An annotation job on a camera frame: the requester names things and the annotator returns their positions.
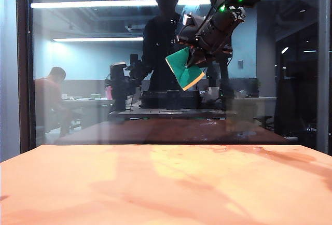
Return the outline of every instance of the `wall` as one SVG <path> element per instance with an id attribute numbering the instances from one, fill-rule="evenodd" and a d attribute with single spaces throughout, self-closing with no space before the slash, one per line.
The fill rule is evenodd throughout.
<path id="1" fill-rule="evenodd" d="M 275 18 L 269 2 L 257 5 L 257 78 L 260 95 L 275 97 Z"/>
<path id="2" fill-rule="evenodd" d="M 228 66 L 229 78 L 256 78 L 257 11 L 246 9 L 245 22 L 232 36 L 233 59 Z M 243 69 L 238 68 L 243 60 Z"/>
<path id="3" fill-rule="evenodd" d="M 109 66 L 117 62 L 130 63 L 130 54 L 142 53 L 142 42 L 59 43 L 46 34 L 34 32 L 34 78 L 45 77 L 52 67 L 62 67 L 66 80 L 104 80 Z"/>
<path id="4" fill-rule="evenodd" d="M 246 11 L 246 21 L 232 37 L 234 55 L 229 65 L 230 78 L 256 78 L 257 14 L 255 9 Z M 121 61 L 129 64 L 130 54 L 139 54 L 139 58 L 142 55 L 141 42 L 58 43 L 53 38 L 50 32 L 35 26 L 35 78 L 44 77 L 53 66 L 59 66 L 67 72 L 66 80 L 103 80 L 110 64 Z M 238 60 L 243 60 L 243 69 L 238 69 Z"/>
<path id="5" fill-rule="evenodd" d="M 0 0 L 0 160 L 20 153 L 16 0 Z"/>

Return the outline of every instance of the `green sponge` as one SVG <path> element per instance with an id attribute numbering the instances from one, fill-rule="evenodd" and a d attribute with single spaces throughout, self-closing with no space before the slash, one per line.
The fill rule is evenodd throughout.
<path id="1" fill-rule="evenodd" d="M 205 75 L 196 65 L 186 68 L 188 57 L 188 47 L 166 57 L 166 62 L 174 73 L 178 84 L 184 91 L 195 85 Z"/>

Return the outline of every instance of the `dark table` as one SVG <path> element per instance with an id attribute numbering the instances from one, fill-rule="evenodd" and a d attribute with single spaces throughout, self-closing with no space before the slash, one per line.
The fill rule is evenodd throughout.
<path id="1" fill-rule="evenodd" d="M 59 145 L 87 144 L 287 144 L 249 122 L 149 119 L 102 122 L 60 138 Z"/>

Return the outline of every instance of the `robotic arm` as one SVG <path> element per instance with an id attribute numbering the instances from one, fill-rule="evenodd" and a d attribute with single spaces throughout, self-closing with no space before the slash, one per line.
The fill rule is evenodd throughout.
<path id="1" fill-rule="evenodd" d="M 206 17 L 192 13 L 183 18 L 184 27 L 176 42 L 190 47 L 187 67 L 206 66 L 220 53 L 231 54 L 229 44 L 234 29 L 245 20 L 243 7 L 254 7 L 260 0 L 210 0 Z"/>

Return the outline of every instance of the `black door frame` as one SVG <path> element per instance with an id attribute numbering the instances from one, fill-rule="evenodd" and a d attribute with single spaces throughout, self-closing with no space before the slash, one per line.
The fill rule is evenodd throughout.
<path id="1" fill-rule="evenodd" d="M 31 0 L 16 0 L 21 153 L 36 148 Z"/>

